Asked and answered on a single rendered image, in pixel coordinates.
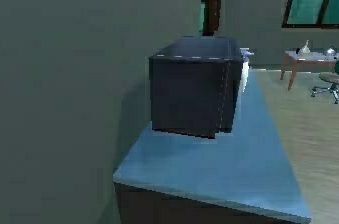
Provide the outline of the black microwave oven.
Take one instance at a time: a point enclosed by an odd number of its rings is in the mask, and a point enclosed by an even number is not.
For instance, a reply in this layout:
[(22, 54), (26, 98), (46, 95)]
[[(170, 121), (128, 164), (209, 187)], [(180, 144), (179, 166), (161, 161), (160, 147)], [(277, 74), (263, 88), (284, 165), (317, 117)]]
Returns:
[(152, 55), (152, 129), (210, 139), (231, 132), (242, 68), (227, 37), (184, 36)]

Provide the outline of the blue topped dark counter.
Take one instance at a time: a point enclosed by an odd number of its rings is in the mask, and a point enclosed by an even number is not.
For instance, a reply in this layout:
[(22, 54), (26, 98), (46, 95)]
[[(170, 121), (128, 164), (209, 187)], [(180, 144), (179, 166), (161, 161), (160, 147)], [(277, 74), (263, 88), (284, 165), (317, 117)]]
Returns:
[(113, 174), (120, 224), (310, 224), (255, 71), (233, 129), (213, 139), (145, 128)]

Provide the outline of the brown wooden desk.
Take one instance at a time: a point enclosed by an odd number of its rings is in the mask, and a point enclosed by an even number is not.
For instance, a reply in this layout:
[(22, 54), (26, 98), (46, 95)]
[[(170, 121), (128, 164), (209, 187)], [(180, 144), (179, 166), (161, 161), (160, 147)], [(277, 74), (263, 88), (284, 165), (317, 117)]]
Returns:
[(335, 55), (326, 56), (320, 52), (310, 52), (309, 54), (297, 54), (295, 51), (288, 50), (285, 52), (284, 61), (281, 67), (280, 79), (284, 79), (285, 72), (288, 66), (291, 69), (291, 75), (289, 78), (288, 89), (291, 90), (294, 84), (295, 77), (298, 72), (298, 68), (304, 64), (324, 65), (334, 67), (336, 61), (339, 59), (339, 53)]

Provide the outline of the dark framed window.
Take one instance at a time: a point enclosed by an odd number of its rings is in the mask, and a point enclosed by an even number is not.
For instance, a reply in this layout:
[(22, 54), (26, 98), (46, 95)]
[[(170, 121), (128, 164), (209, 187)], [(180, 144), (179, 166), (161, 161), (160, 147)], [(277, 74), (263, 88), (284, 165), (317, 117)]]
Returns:
[(339, 0), (287, 0), (281, 27), (339, 29)]

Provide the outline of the dark brown door frame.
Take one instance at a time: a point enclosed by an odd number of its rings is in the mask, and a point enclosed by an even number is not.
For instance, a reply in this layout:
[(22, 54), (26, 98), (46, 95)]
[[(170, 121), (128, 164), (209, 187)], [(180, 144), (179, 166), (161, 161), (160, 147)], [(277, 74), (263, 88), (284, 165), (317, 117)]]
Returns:
[(201, 0), (204, 7), (203, 35), (213, 36), (219, 28), (221, 0)]

